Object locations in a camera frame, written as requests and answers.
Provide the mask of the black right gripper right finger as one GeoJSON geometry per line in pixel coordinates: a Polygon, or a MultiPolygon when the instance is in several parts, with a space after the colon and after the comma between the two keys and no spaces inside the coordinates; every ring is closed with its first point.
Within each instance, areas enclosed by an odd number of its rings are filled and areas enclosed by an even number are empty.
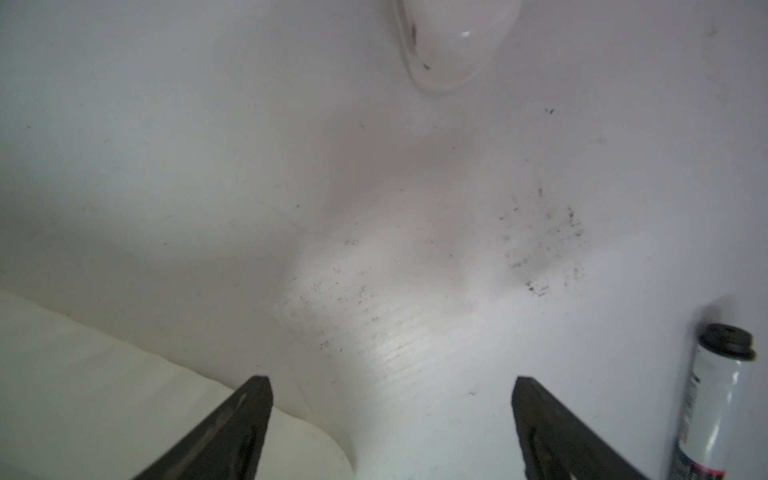
{"type": "Polygon", "coordinates": [[[511,408],[528,479],[645,477],[536,379],[516,379],[511,408]]]}

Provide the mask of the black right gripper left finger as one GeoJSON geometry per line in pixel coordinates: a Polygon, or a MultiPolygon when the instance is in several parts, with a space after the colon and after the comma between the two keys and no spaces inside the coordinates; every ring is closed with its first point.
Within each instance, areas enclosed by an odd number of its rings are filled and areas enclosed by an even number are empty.
{"type": "Polygon", "coordinates": [[[253,479],[272,407],[269,378],[251,377],[135,479],[253,479]]]}

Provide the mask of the white plastic storage box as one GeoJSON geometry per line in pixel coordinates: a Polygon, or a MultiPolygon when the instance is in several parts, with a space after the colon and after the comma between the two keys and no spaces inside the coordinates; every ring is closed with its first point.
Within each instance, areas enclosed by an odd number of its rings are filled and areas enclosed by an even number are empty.
{"type": "MultiPolygon", "coordinates": [[[[135,479],[238,388],[1,296],[5,479],[135,479]]],[[[253,479],[352,477],[328,434],[273,404],[253,479]]]]}

